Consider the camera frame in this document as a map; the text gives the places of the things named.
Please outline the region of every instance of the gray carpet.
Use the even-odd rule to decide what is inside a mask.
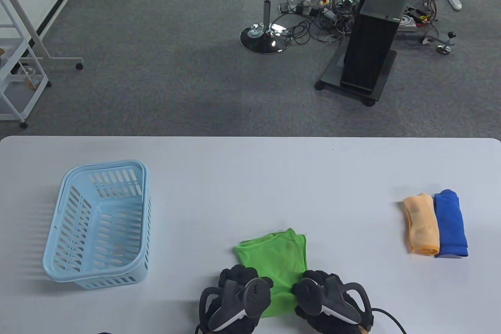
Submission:
[[[284,0],[272,0],[273,10]],[[458,34],[449,56],[396,42],[381,101],[313,83],[334,47],[311,40],[261,56],[238,41],[263,0],[70,0],[45,42],[80,54],[81,72],[48,69],[47,88],[8,135],[501,137],[499,0],[438,0],[437,26]],[[283,17],[283,25],[297,23]]]

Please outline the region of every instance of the folded towel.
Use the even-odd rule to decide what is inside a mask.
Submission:
[[[440,230],[440,253],[437,257],[450,255],[468,257],[468,243],[458,195],[446,189],[435,194],[434,201]]]
[[[409,219],[409,241],[411,250],[425,255],[440,251],[440,235],[437,218],[433,210],[433,198],[426,193],[404,200]]]
[[[306,264],[306,236],[292,228],[254,240],[243,241],[235,248],[240,262],[253,267],[259,276],[273,280],[272,303],[262,317],[273,317],[293,312],[297,299],[291,289],[308,269]]]

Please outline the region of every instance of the metal shelf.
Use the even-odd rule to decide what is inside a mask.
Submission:
[[[11,24],[0,25],[0,28],[15,28],[19,38],[0,38],[0,47],[5,49],[5,53],[0,57],[2,66],[0,67],[0,120],[19,120],[21,128],[26,128],[26,118],[33,109],[36,101],[49,83],[49,79],[27,39],[23,36],[23,31],[4,0],[0,4],[11,20]],[[24,66],[20,66],[20,74],[11,74],[16,64],[20,63],[23,53],[28,51],[32,59],[36,75],[27,75]],[[33,86],[33,79],[38,80],[36,88]]]
[[[23,53],[25,53],[28,48],[28,43],[23,38],[0,38],[0,48],[5,49],[5,53],[0,57],[2,63],[2,67],[0,68],[0,82],[2,82],[11,74],[11,70],[23,56]]]

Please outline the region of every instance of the white table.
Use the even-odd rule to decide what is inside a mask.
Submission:
[[[492,332],[501,286],[501,144],[494,139],[8,137],[0,142],[2,334],[192,333],[202,289],[241,240],[293,227],[308,265],[361,283],[409,334]],[[41,269],[61,178],[138,159],[151,170],[150,273],[79,291]],[[397,202],[458,193],[470,257],[408,254]],[[374,334],[399,333],[375,314]],[[312,333],[289,315],[255,333]]]

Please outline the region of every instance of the chair base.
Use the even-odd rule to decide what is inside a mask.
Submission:
[[[256,53],[278,53],[288,48],[284,40],[287,36],[285,27],[272,24],[268,31],[265,31],[261,22],[244,28],[240,33],[240,43]]]

